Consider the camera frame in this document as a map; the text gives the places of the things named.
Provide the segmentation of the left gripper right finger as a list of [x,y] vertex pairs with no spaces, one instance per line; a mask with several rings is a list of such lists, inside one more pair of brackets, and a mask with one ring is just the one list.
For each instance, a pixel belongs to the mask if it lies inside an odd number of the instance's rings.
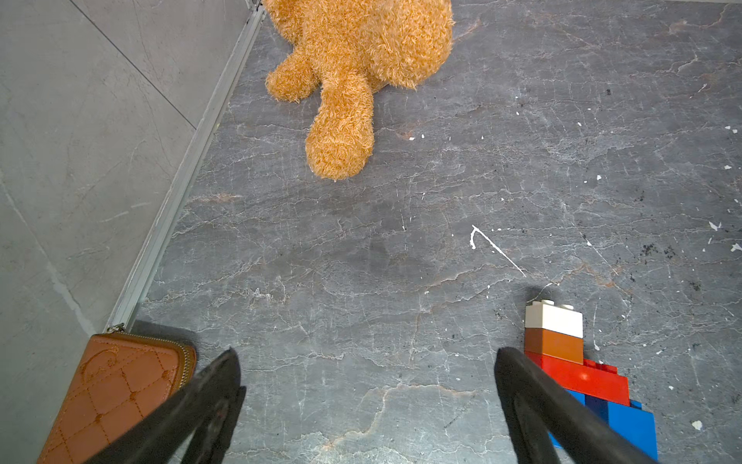
[[500,405],[520,463],[558,463],[551,439],[576,463],[651,463],[524,353],[500,348],[494,366]]

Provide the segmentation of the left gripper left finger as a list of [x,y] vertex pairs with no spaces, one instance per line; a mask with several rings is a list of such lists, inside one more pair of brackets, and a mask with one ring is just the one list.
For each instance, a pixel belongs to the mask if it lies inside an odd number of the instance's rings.
[[228,451],[247,388],[230,348],[174,396],[90,463],[167,463],[184,443],[184,463],[220,463]]

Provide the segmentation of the orange lego brick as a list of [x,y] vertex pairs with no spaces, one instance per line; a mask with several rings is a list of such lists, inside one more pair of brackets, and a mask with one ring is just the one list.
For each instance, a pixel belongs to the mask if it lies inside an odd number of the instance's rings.
[[578,365],[584,362],[584,342],[581,338],[547,329],[526,328],[524,349]]

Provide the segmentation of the red long lego brick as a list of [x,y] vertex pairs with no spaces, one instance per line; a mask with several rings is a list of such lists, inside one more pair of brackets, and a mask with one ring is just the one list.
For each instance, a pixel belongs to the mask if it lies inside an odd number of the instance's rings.
[[526,351],[525,354],[566,390],[624,406],[630,405],[628,379],[616,372],[597,367],[595,363],[578,365],[533,352]]

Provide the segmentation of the white lego brick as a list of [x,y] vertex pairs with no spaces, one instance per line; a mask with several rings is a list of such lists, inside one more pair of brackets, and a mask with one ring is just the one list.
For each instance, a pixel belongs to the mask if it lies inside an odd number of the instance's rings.
[[583,315],[570,305],[560,307],[550,300],[534,301],[526,307],[525,327],[584,337]]

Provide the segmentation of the blue lego brick bottom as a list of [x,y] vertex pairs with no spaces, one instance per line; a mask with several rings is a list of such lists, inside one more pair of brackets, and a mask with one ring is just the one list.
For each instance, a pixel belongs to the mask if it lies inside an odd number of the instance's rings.
[[655,461],[658,460],[656,425],[653,413],[633,406],[587,396],[585,405],[609,427]]

